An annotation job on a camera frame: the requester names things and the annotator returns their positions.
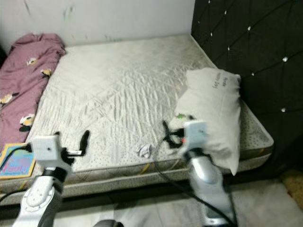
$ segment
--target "white pillow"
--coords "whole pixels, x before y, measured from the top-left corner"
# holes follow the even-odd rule
[[[237,173],[240,157],[240,75],[203,68],[187,71],[187,90],[178,100],[171,128],[180,128],[187,115],[207,124],[205,153],[213,162]]]

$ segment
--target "black cable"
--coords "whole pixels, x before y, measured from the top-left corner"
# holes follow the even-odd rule
[[[229,217],[227,217],[222,211],[220,211],[219,209],[217,209],[216,207],[214,207],[213,205],[209,204],[208,202],[200,199],[199,197],[197,197],[195,194],[193,194],[192,192],[188,191],[186,188],[184,188],[183,186],[181,186],[180,184],[178,184],[177,182],[175,182],[174,180],[170,179],[166,174],[164,174],[163,172],[161,172],[161,170],[158,168],[158,162],[157,162],[157,154],[158,151],[160,149],[161,144],[163,143],[163,141],[166,139],[166,137],[164,137],[157,145],[156,149],[155,149],[155,153],[154,153],[154,165],[155,168],[157,170],[157,172],[159,173],[159,175],[166,180],[167,182],[171,183],[173,186],[175,186],[176,188],[178,188],[180,191],[182,191],[183,193],[185,193],[187,196],[195,199],[196,201],[200,202],[201,204],[207,206],[208,208],[210,208],[211,210],[213,210],[214,212],[216,212],[217,214],[219,214],[222,218],[224,218],[228,224],[231,227],[235,227],[236,224],[234,222],[232,222]]]
[[[2,170],[5,166],[5,164],[7,163],[7,161],[10,159],[10,157],[15,153],[16,150],[27,150],[28,152],[31,152],[31,147],[30,147],[30,144],[28,143],[26,146],[22,146],[22,147],[18,147],[18,148],[15,148],[13,149],[9,155],[6,156],[6,158],[4,159],[4,162],[2,163],[1,167],[0,167],[0,170]]]
[[[5,195],[3,195],[1,198],[0,198],[0,203],[8,196],[12,195],[12,194],[15,194],[15,193],[19,193],[19,192],[25,192],[24,190],[14,190],[14,191],[11,191],[9,193],[6,193]]]

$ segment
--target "pink blanket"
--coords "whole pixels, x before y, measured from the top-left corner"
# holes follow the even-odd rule
[[[65,54],[55,34],[27,34],[18,39],[0,69],[0,151],[27,138],[40,97]]]

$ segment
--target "white quilted mattress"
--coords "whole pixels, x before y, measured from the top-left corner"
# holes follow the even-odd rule
[[[146,165],[152,158],[139,157],[138,147],[156,146],[163,136],[161,121],[175,117],[186,71],[215,65],[189,35],[66,51],[41,97],[27,141],[60,131],[62,145],[75,150],[84,131],[91,131],[86,156],[76,158],[74,173],[66,181],[69,196],[161,182],[154,166]],[[243,161],[238,171],[261,165],[266,158],[259,158],[268,157],[272,145],[272,138],[242,103]],[[160,168],[173,171],[176,180],[184,179],[184,163],[170,153],[165,147],[160,151]],[[28,180],[40,173],[36,165]],[[3,192],[17,189],[23,181],[2,182]]]

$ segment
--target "bed frame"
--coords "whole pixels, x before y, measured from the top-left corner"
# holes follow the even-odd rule
[[[296,0],[196,0],[192,36],[218,68],[241,75],[243,100],[275,141],[263,166],[232,183],[276,177],[303,160],[302,10]]]

